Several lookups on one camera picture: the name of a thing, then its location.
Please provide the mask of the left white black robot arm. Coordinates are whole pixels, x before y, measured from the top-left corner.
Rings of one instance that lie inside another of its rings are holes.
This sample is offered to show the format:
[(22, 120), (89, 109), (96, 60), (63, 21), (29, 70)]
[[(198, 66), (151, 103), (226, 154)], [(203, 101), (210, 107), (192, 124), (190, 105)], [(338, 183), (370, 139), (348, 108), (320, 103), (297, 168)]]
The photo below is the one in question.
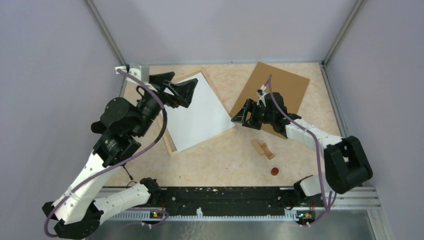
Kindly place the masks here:
[(98, 193), (118, 170), (149, 150), (137, 139), (147, 133), (157, 116), (162, 116), (157, 138), (164, 136), (166, 107), (188, 108), (198, 80), (173, 83), (174, 73), (166, 72), (143, 82), (128, 70), (117, 68), (116, 72), (136, 82), (144, 92), (135, 105), (123, 97), (112, 99), (99, 121), (91, 125), (91, 131), (100, 137), (81, 172), (60, 198), (42, 206), (44, 232), (50, 238), (82, 240), (121, 212), (142, 205), (154, 207), (160, 202), (161, 188), (150, 177), (106, 197), (98, 197)]

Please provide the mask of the darker wooden block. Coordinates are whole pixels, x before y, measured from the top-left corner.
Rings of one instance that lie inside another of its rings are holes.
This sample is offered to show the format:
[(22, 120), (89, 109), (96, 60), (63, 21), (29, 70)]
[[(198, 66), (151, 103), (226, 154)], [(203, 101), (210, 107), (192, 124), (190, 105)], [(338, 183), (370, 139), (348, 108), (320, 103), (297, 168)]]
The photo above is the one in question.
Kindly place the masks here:
[(261, 147), (263, 154), (267, 157), (268, 160), (272, 160), (275, 157), (266, 143), (260, 143), (259, 146)]

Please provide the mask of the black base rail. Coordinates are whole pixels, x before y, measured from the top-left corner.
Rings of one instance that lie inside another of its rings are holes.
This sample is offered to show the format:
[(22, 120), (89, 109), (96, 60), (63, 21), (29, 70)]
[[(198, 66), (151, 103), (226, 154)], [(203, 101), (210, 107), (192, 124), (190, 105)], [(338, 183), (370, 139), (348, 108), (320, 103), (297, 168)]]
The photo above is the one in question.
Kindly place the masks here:
[(194, 216), (201, 210), (206, 217), (283, 216), (295, 208), (323, 207), (319, 195), (302, 196), (293, 187), (163, 187), (147, 203), (137, 207), (165, 210), (171, 217)]

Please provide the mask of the small brown round disc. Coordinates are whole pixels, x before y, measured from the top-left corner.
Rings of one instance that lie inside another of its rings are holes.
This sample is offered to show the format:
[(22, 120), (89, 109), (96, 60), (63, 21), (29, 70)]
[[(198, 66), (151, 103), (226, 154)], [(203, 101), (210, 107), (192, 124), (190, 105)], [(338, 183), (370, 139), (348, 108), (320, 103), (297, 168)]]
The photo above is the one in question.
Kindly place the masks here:
[(270, 171), (272, 176), (277, 176), (279, 174), (279, 169), (277, 167), (273, 167)]

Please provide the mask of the brown frame backing board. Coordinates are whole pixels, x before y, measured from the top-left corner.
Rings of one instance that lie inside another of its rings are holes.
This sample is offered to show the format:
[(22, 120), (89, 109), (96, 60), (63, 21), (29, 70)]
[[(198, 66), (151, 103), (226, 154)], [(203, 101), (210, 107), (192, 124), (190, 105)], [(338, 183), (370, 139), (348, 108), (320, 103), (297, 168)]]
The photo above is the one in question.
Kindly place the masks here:
[(247, 99), (254, 101), (259, 99), (257, 90), (267, 82), (269, 75), (272, 75), (272, 91), (280, 93), (288, 112), (290, 114), (299, 112), (310, 80), (278, 67), (258, 62), (229, 112), (231, 117), (234, 117), (242, 109)]

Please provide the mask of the black microphone on stand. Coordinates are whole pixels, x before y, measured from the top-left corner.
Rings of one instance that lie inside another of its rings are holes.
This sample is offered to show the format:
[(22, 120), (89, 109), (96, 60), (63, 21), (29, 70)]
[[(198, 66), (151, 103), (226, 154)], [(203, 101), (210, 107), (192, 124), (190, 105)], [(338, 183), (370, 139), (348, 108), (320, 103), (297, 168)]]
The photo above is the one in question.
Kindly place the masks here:
[(105, 126), (101, 121), (96, 121), (91, 124), (90, 129), (95, 134), (103, 134), (105, 131)]

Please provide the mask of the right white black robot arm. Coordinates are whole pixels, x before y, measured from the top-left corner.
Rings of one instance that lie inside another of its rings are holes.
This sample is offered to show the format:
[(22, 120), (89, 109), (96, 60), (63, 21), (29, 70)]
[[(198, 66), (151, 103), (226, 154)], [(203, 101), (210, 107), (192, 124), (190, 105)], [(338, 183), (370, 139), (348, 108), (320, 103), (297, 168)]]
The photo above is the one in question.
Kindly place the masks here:
[(271, 125), (277, 134), (316, 153), (318, 174), (294, 184), (293, 200), (299, 206), (307, 206), (315, 195), (324, 196), (326, 192), (345, 194), (374, 176), (357, 137), (333, 135), (307, 123), (301, 116), (288, 112), (277, 92), (262, 92), (257, 101), (248, 98), (231, 121), (256, 130)]

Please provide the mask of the light wooden block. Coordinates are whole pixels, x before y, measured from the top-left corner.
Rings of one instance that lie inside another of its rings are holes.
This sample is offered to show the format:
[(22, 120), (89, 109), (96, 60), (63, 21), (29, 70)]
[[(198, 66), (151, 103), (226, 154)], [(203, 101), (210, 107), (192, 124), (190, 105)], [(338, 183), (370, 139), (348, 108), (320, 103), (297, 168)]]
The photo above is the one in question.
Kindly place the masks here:
[(250, 143), (259, 156), (262, 156), (265, 154), (263, 148), (261, 147), (260, 142), (257, 139), (253, 139)]

